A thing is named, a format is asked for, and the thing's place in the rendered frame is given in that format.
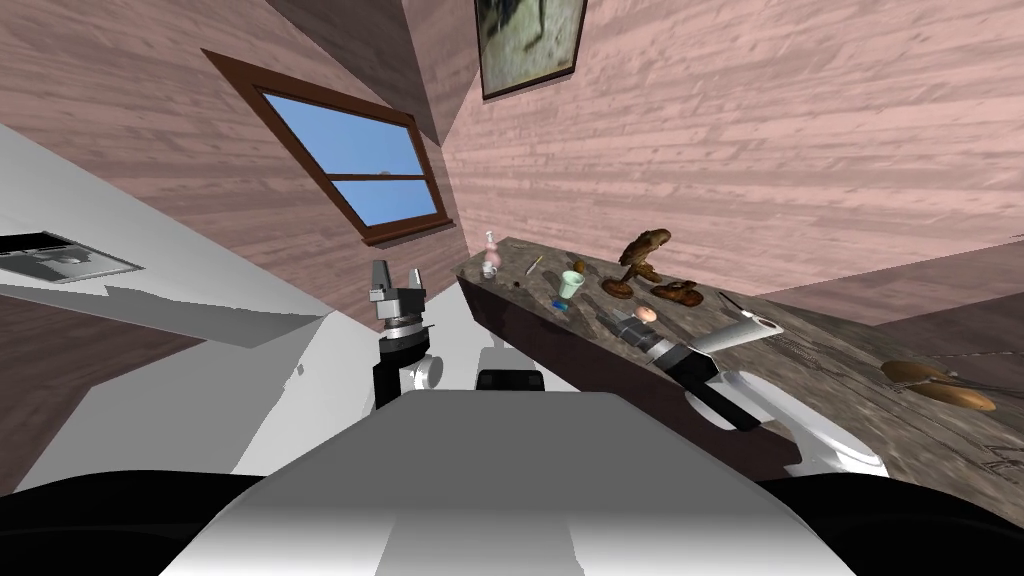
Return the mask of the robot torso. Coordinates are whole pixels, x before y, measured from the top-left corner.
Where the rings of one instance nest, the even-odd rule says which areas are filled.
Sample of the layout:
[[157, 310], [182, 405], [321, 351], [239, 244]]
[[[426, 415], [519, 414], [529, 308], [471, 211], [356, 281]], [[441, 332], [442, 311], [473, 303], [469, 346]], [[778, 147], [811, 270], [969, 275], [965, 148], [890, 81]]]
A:
[[161, 576], [854, 576], [759, 486], [794, 457], [622, 384], [413, 390], [265, 469]]

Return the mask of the brown bread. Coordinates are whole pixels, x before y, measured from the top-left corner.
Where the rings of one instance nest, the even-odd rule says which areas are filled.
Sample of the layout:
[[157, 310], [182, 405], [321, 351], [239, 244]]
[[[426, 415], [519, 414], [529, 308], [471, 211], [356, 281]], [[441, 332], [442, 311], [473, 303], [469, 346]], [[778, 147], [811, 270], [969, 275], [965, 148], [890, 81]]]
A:
[[705, 300], [703, 294], [696, 289], [696, 286], [697, 283], [694, 281], [674, 281], [652, 287], [650, 293], [658, 298], [692, 308]]

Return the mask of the dark wooden table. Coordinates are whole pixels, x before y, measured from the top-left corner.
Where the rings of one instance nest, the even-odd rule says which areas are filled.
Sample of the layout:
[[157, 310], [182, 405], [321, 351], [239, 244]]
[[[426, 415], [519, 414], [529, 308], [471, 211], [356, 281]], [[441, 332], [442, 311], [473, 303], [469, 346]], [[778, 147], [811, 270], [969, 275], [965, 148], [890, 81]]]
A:
[[[483, 279], [481, 254], [452, 269], [473, 318], [573, 387], [621, 396], [751, 479], [779, 477], [798, 461], [784, 427], [720, 429], [641, 351], [597, 320], [598, 313], [646, 306], [657, 314], [659, 334], [686, 342], [740, 319], [721, 291], [784, 328], [717, 353], [721, 369], [757, 375], [815, 409], [865, 443], [892, 477], [962, 497], [1024, 527], [1024, 424], [895, 390], [879, 367], [915, 355], [876, 329], [709, 285], [699, 286], [703, 301], [693, 308], [654, 296], [642, 279], [632, 282], [631, 299], [620, 300], [601, 288], [603, 280], [622, 275], [615, 260], [516, 238], [500, 241], [498, 251], [502, 265], [495, 280]], [[585, 281], [562, 299], [567, 311], [554, 308], [561, 274], [575, 260], [586, 262]]]

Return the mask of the dark framed wall picture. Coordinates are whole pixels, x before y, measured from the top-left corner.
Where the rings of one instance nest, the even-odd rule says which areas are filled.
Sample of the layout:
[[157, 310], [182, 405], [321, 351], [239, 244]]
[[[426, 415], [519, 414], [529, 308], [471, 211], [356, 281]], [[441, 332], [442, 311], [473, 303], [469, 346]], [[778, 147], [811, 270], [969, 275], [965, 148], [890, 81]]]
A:
[[474, 0], [482, 98], [570, 75], [588, 0]]

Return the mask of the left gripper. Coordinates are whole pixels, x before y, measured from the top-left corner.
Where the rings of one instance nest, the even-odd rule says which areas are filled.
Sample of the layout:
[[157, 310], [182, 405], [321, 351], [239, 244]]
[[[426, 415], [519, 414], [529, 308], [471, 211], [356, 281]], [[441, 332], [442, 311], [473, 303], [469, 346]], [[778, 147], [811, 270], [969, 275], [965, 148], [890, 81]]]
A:
[[392, 288], [388, 263], [385, 260], [374, 260], [369, 299], [375, 304], [379, 320], [421, 316], [425, 310], [425, 290], [420, 270], [413, 268], [409, 272], [408, 288]]

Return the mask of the brown framed window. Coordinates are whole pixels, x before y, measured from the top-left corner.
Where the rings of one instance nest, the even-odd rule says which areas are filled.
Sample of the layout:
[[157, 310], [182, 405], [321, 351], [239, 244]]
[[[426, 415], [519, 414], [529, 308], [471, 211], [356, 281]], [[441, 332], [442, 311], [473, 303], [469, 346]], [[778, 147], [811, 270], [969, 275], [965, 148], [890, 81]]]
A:
[[449, 227], [415, 118], [206, 51], [368, 246]]

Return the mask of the brown bird statue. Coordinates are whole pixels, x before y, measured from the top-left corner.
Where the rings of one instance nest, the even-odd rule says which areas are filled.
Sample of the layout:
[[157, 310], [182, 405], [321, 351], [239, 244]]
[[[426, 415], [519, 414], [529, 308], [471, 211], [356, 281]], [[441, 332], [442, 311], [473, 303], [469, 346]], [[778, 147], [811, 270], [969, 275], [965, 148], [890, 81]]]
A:
[[647, 230], [633, 240], [622, 252], [618, 258], [621, 266], [627, 266], [627, 271], [622, 279], [605, 279], [602, 281], [602, 290], [617, 299], [631, 299], [634, 295], [629, 281], [640, 276], [655, 284], [662, 282], [662, 277], [654, 271], [646, 259], [655, 250], [671, 240], [672, 234], [669, 230], [659, 228]]

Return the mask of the white utensil with black tip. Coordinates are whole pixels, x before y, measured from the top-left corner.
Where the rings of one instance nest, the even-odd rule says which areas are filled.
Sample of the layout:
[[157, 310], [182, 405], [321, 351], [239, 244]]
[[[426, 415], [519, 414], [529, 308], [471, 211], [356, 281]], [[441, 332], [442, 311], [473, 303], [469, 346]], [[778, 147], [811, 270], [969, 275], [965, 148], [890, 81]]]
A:
[[731, 325], [698, 336], [689, 344], [691, 348], [712, 354], [784, 332], [784, 328], [778, 323], [741, 307], [725, 293], [719, 291], [718, 296], [736, 308], [742, 318]]

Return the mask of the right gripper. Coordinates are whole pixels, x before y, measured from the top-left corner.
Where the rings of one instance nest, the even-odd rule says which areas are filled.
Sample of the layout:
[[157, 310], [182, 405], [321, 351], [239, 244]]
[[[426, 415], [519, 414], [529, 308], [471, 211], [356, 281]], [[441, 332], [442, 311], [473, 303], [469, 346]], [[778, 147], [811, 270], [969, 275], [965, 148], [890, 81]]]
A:
[[645, 353], [650, 359], [664, 355], [664, 337], [634, 315], [621, 311], [598, 313], [597, 320], [614, 336]]

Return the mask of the grey sink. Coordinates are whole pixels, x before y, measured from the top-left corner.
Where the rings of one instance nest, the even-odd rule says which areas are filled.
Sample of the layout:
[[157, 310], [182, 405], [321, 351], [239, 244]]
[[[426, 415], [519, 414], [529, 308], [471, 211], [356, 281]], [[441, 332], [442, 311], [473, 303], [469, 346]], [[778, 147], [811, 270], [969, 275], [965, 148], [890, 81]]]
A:
[[52, 284], [143, 268], [49, 232], [0, 235], [0, 270]]

